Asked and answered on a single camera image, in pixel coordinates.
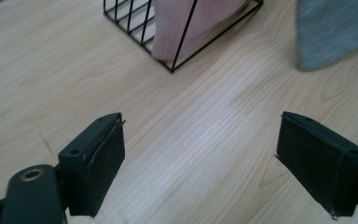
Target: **pink cloth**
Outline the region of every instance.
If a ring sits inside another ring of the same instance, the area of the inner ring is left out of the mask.
[[[153,57],[170,62],[178,50],[180,39],[194,0],[154,0],[156,35]],[[248,4],[249,0],[199,0],[180,55],[187,53],[221,21]]]

